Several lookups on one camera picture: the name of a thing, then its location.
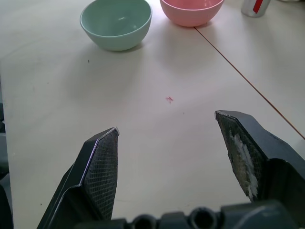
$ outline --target red mark on table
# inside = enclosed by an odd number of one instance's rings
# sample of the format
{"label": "red mark on table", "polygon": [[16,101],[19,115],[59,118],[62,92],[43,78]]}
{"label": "red mark on table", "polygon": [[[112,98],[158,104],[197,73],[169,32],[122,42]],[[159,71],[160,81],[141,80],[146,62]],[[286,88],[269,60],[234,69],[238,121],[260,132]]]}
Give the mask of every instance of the red mark on table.
{"label": "red mark on table", "polygon": [[166,99],[170,104],[171,104],[172,101],[173,101],[173,99],[172,99],[170,96],[166,97],[165,99]]}

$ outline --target mint green bowl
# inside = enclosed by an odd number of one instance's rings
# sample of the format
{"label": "mint green bowl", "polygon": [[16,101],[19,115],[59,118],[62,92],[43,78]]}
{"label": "mint green bowl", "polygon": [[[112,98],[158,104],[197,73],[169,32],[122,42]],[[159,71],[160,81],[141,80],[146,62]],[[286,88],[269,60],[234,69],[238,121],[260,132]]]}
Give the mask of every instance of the mint green bowl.
{"label": "mint green bowl", "polygon": [[145,0],[96,0],[81,13],[81,26],[103,49],[123,51],[139,44],[152,20]]}

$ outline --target bowl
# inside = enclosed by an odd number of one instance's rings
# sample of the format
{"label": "bowl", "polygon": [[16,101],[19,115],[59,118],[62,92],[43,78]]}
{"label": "bowl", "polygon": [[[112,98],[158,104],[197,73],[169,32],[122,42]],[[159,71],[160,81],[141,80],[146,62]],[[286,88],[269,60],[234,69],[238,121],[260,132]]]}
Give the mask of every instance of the bowl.
{"label": "bowl", "polygon": [[123,51],[139,44],[152,20],[145,0],[96,0],[81,13],[81,26],[103,49]]}
{"label": "bowl", "polygon": [[186,26],[206,24],[219,11],[224,0],[160,0],[163,12],[174,23]]}

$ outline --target bowl rim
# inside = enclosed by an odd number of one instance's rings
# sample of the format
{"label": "bowl rim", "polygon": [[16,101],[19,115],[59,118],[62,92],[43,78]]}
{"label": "bowl rim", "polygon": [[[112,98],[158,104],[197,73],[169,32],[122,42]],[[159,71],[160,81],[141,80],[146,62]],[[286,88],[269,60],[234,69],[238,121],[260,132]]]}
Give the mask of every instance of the bowl rim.
{"label": "bowl rim", "polygon": [[149,6],[149,8],[151,9],[151,14],[149,15],[149,18],[147,19],[147,21],[146,21],[141,27],[137,28],[136,30],[134,30],[134,31],[132,31],[132,32],[125,33],[125,34],[118,35],[118,36],[103,36],[103,35],[98,35],[98,34],[95,34],[95,33],[93,33],[93,32],[90,32],[89,30],[87,30],[87,29],[84,27],[84,25],[82,24],[82,21],[81,21],[81,18],[82,18],[82,16],[83,16],[83,13],[85,12],[85,10],[86,10],[90,5],[92,5],[93,3],[95,3],[96,1],[101,1],[101,0],[95,0],[95,1],[91,2],[89,5],[87,5],[87,6],[83,9],[83,11],[81,12],[81,16],[80,16],[80,24],[81,24],[81,27],[82,27],[87,33],[89,33],[89,34],[91,34],[91,35],[93,35],[93,36],[104,37],[104,38],[113,38],[113,37],[122,37],[122,36],[126,36],[126,35],[128,35],[128,34],[131,34],[131,33],[134,33],[134,32],[136,32],[136,31],[140,30],[140,29],[141,29],[142,27],[144,27],[147,23],[149,23],[149,21],[152,19],[152,16],[153,16],[153,10],[152,10],[152,7],[150,6],[150,4],[149,4],[146,0],[142,0],[142,1],[144,1],[144,2]]}
{"label": "bowl rim", "polygon": [[200,11],[200,10],[207,10],[207,9],[213,8],[213,7],[215,7],[215,6],[218,6],[219,4],[222,4],[222,3],[224,2],[224,0],[221,0],[219,3],[217,3],[217,4],[215,4],[215,5],[211,6],[211,7],[208,7],[208,8],[201,8],[201,9],[190,10],[190,9],[183,9],[183,8],[175,7],[175,6],[173,6],[173,5],[169,4],[169,3],[167,3],[165,0],[160,0],[160,1],[162,1],[163,3],[165,3],[166,5],[168,5],[168,6],[170,6],[170,7],[176,8],[176,9],[178,9],[178,10],[185,10],[185,11]]}

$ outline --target red label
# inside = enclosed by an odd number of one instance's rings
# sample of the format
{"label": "red label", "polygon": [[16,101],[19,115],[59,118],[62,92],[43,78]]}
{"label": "red label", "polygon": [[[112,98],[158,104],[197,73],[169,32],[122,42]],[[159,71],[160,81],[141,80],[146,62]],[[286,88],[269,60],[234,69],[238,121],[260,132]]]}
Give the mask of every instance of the red label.
{"label": "red label", "polygon": [[253,11],[254,11],[255,13],[258,13],[259,8],[261,8],[262,3],[263,3],[263,0],[257,0],[257,1],[256,1],[255,5],[254,5],[254,7],[253,7]]}

